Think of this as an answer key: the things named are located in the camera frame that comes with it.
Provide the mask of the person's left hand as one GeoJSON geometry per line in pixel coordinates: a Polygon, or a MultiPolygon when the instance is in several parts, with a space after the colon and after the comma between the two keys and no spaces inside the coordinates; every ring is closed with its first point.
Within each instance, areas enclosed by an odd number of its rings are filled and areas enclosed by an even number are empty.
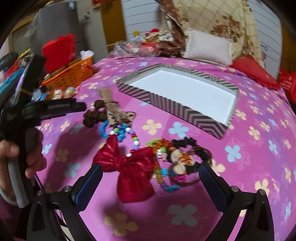
{"type": "MultiPolygon", "coordinates": [[[[47,160],[42,154],[43,134],[34,128],[34,145],[27,154],[28,168],[25,171],[27,178],[33,178],[34,174],[42,171],[47,166],[47,160]]],[[[1,141],[1,189],[3,193],[11,200],[16,201],[16,196],[10,180],[8,170],[8,158],[16,158],[19,155],[19,147],[11,141],[1,141]]]]}

